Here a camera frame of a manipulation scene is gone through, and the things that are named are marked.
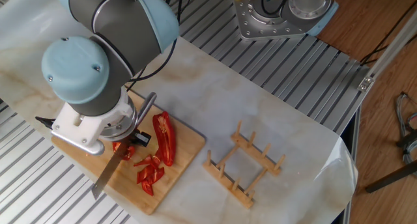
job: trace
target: red bell pepper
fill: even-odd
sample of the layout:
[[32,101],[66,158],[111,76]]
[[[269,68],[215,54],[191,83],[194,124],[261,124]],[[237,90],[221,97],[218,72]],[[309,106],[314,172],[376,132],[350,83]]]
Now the red bell pepper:
[[155,173],[152,175],[152,176],[150,176],[150,177],[148,177],[149,178],[149,180],[150,180],[150,184],[152,185],[152,184],[154,184],[155,182],[157,182],[159,179],[161,179],[161,177],[163,176],[165,174],[165,169],[162,167],[162,168],[160,168],[160,169],[156,169],[155,170]]
[[152,189],[152,184],[149,183],[148,179],[142,181],[142,189],[149,195],[154,196],[154,190]]
[[[139,181],[139,174],[141,172],[138,172],[137,174],[137,180]],[[142,180],[142,189],[143,191],[145,191],[146,193],[148,193],[149,195],[154,195],[154,190],[152,189],[152,184],[154,184],[155,182],[157,182],[159,179],[161,179],[161,177],[165,174],[165,169],[162,167],[160,169],[156,169],[154,170],[154,173],[147,176],[144,180]]]
[[[113,142],[113,152],[116,153],[116,150],[120,146],[120,142]],[[129,146],[126,154],[124,155],[123,160],[128,161],[130,158],[132,158],[133,154],[135,154],[135,147]]]
[[152,165],[146,166],[144,169],[137,173],[136,183],[139,184],[147,177],[153,176],[154,172],[155,168]]
[[156,156],[151,156],[149,154],[145,159],[134,164],[133,167],[140,166],[140,165],[151,165],[155,169],[157,169],[160,163],[161,163],[161,160],[159,158],[157,158]]
[[156,138],[158,140],[158,145],[162,161],[167,166],[172,166],[174,164],[175,151],[176,151],[176,141],[175,141],[175,132],[174,128],[169,121],[169,115],[166,111],[162,114],[155,115],[152,118],[154,125]]

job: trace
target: metal bolt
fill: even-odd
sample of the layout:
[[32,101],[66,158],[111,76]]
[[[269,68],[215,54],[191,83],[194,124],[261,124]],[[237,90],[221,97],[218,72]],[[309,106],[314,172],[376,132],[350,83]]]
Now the metal bolt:
[[101,70],[101,68],[98,65],[94,65],[93,69],[96,70],[97,72],[99,72]]

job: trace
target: wooden floor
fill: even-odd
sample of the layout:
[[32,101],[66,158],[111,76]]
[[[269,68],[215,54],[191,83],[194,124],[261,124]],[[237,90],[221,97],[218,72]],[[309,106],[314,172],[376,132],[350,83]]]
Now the wooden floor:
[[[319,38],[361,59],[415,0],[336,1],[338,13]],[[417,98],[417,41],[403,49],[378,78],[362,105],[356,162],[359,179],[351,223],[417,223],[417,177],[409,176],[375,193],[364,193],[364,186],[404,166],[402,151],[395,146],[400,134],[394,103],[401,91]],[[407,102],[404,116],[413,112],[417,112],[417,106]]]

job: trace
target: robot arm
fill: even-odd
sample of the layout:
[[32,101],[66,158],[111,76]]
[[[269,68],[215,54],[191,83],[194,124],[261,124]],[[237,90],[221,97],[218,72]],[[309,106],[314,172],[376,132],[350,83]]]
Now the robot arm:
[[178,21],[162,0],[59,1],[94,35],[63,38],[44,54],[44,78],[66,102],[52,134],[100,155],[97,139],[130,135],[156,98],[137,112],[124,84],[178,37]]

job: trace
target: cutting board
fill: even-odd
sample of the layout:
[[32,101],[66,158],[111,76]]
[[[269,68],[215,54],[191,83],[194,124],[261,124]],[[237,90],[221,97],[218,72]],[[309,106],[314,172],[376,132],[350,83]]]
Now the cutting board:
[[[129,96],[138,109],[142,104],[143,99],[132,91],[129,92]],[[203,136],[171,117],[171,123],[177,138],[177,153],[175,155],[174,164],[171,167],[168,167],[162,163],[165,167],[165,175],[157,181],[157,183],[152,185],[154,196],[152,197],[146,194],[142,190],[141,184],[136,184],[137,172],[142,170],[144,165],[133,167],[133,164],[139,162],[149,154],[155,154],[156,150],[158,150],[158,141],[152,125],[152,116],[160,114],[161,112],[162,110],[156,106],[151,107],[147,116],[138,127],[141,132],[146,132],[152,136],[148,146],[146,148],[142,146],[136,147],[136,153],[132,156],[132,159],[120,163],[107,186],[104,188],[105,192],[109,188],[116,191],[117,195],[124,197],[124,199],[148,215],[156,210],[158,205],[163,201],[165,196],[205,145]],[[113,155],[111,142],[108,141],[104,141],[106,149],[101,156],[87,156],[84,151],[71,146],[56,137],[52,138],[52,142],[68,156],[76,160],[81,166],[92,172],[97,178]]]

